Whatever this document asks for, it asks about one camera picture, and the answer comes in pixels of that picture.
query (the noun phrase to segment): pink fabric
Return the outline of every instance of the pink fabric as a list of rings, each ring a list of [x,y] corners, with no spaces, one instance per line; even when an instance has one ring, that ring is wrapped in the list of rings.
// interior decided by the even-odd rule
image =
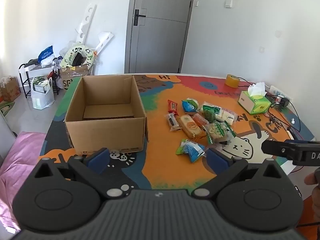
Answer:
[[[12,212],[12,201],[38,162],[45,134],[22,132],[0,167],[0,221],[20,229]]]

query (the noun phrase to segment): human hand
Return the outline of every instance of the human hand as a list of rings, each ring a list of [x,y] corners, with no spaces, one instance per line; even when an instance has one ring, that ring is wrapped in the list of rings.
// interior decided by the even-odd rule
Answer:
[[[311,173],[308,176],[306,176],[304,179],[304,183],[306,185],[318,184],[315,174]],[[314,220],[315,222],[320,222],[320,188],[318,185],[313,189],[311,197],[313,202],[312,209],[315,213],[313,216]]]

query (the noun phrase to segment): cardboard box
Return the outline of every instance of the cardboard box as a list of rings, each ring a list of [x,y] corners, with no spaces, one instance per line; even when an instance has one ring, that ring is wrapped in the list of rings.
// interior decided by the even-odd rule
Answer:
[[[238,100],[238,103],[249,113],[249,114],[261,114],[265,113],[271,102],[263,98],[249,97],[247,91],[242,91]]]
[[[75,68],[75,70],[65,68],[65,71],[62,71],[63,69],[60,71],[63,88],[65,90],[68,90],[69,85],[71,84],[74,77],[83,77],[90,74],[90,70],[88,70],[87,65],[85,65],[84,67],[78,66]]]
[[[4,86],[0,85],[0,91],[6,102],[13,102],[21,94],[18,82],[14,77],[10,78],[10,81]]]
[[[65,124],[77,153],[103,147],[138,152],[148,139],[147,117],[132,75],[82,77]]]

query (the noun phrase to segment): tissue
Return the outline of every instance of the tissue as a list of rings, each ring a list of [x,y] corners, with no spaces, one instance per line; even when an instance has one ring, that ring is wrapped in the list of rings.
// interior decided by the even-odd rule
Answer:
[[[249,97],[257,96],[259,98],[262,98],[266,95],[266,93],[267,92],[264,82],[258,82],[257,84],[253,84],[250,87],[248,87]]]

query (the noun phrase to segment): panda illustration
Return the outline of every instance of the panda illustration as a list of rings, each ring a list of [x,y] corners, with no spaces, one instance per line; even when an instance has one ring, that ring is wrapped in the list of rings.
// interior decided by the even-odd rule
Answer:
[[[80,52],[82,50],[82,48],[74,48],[72,51],[73,52]]]

